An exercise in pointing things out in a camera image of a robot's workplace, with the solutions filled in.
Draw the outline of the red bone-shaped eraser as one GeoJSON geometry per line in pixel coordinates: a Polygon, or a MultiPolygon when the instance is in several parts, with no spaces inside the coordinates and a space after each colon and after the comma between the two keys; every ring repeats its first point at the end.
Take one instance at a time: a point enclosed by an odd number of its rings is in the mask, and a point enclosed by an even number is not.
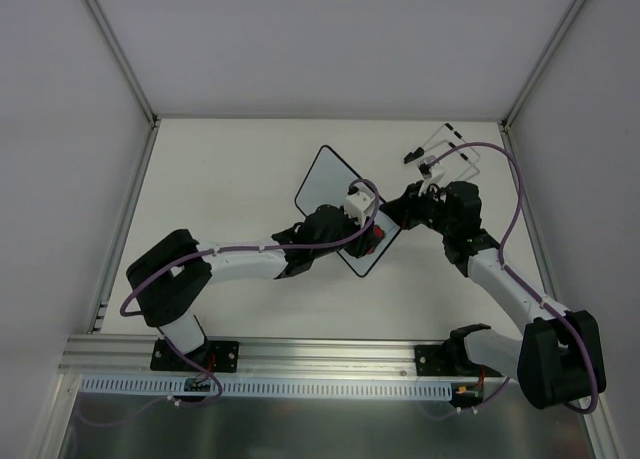
{"type": "Polygon", "coordinates": [[[385,231],[378,225],[374,226],[373,233],[374,233],[375,237],[379,238],[379,239],[384,239],[385,236],[386,236],[385,231]]]}

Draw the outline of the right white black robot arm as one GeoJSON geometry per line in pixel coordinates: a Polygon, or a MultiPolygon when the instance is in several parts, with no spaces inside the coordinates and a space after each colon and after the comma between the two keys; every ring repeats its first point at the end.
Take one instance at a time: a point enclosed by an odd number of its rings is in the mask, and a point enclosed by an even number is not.
{"type": "Polygon", "coordinates": [[[591,414],[606,388],[596,319],[570,311],[522,278],[506,260],[504,246],[482,226],[476,185],[409,185],[381,210],[403,230],[425,226],[442,237],[447,260],[478,285],[515,324],[519,340],[486,324],[451,331],[439,355],[459,375],[484,366],[516,380],[537,409],[564,405],[591,414]]]}

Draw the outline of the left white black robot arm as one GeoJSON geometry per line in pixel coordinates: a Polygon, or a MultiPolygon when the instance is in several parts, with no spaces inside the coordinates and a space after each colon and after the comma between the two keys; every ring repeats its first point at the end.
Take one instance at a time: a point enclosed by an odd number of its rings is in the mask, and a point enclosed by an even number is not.
{"type": "Polygon", "coordinates": [[[192,311],[206,286],[292,278],[332,253],[373,263],[396,232],[383,213],[358,218],[333,205],[321,205],[303,221],[254,244],[203,247],[188,230],[178,229],[128,267],[132,291],[120,314],[140,316],[161,334],[169,350],[163,360],[212,371],[220,355],[192,311]]]}

